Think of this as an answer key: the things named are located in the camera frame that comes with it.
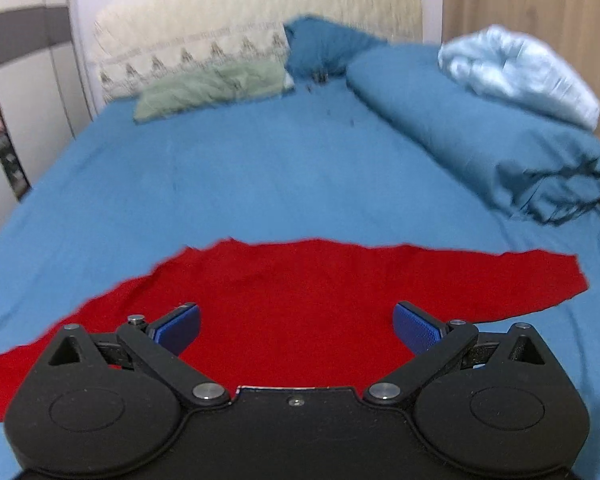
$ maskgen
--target folded blanket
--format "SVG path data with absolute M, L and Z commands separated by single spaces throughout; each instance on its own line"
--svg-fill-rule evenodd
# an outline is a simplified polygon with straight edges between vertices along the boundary
M 574 256 L 493 254 L 326 240 L 185 249 L 147 276 L 91 300 L 28 346 L 0 355 L 0 420 L 55 332 L 112 332 L 196 301 L 200 336 L 180 356 L 234 392 L 240 384 L 363 390 L 411 358 L 394 335 L 401 300 L 449 321 L 542 310 L 587 289 Z
M 595 136 L 462 88 L 440 72 L 437 47 L 375 48 L 347 67 L 347 82 L 372 110 L 511 216 L 560 222 L 600 201 Z

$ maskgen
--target blue pillow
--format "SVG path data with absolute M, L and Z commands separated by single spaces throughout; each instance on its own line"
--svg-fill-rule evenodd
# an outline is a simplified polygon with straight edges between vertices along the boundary
M 341 76 L 360 53 L 386 44 L 375 36 L 317 16 L 303 16 L 285 25 L 291 48 L 286 70 L 294 78 Z

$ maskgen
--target headboard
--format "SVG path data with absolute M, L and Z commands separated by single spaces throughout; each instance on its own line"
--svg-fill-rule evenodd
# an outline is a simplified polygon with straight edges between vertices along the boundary
M 391 41 L 422 40 L 420 0 L 145 0 L 103 9 L 95 23 L 91 60 L 99 68 L 178 47 L 187 38 L 223 28 L 323 16 Z

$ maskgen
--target blue gripper pad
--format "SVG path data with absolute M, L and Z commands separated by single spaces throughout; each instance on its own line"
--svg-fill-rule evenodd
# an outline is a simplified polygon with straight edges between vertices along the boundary
M 152 339 L 174 355 L 180 355 L 200 333 L 200 309 L 186 304 L 173 311 L 173 317 L 155 328 Z
M 398 303 L 394 308 L 394 332 L 409 350 L 420 355 L 445 336 L 445 325 L 406 304 Z

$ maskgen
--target light blue pillow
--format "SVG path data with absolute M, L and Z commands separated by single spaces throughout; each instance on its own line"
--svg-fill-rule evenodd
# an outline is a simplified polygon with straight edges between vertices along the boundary
M 329 22 L 317 16 L 303 16 L 285 24 L 290 53 L 287 71 L 294 78 L 341 76 L 360 53 L 386 44 L 375 36 Z
M 443 72 L 478 95 L 492 96 L 593 132 L 600 101 L 547 44 L 501 25 L 445 43 Z

